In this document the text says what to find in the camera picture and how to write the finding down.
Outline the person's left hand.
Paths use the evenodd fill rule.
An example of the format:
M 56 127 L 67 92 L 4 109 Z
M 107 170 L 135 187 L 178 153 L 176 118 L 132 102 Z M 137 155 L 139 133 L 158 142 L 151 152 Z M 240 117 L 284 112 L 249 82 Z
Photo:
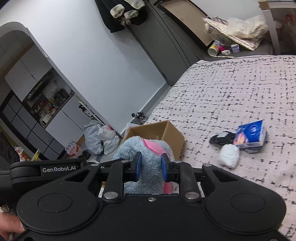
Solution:
M 23 233 L 25 229 L 18 216 L 8 213 L 1 212 L 1 236 L 8 240 L 10 233 Z

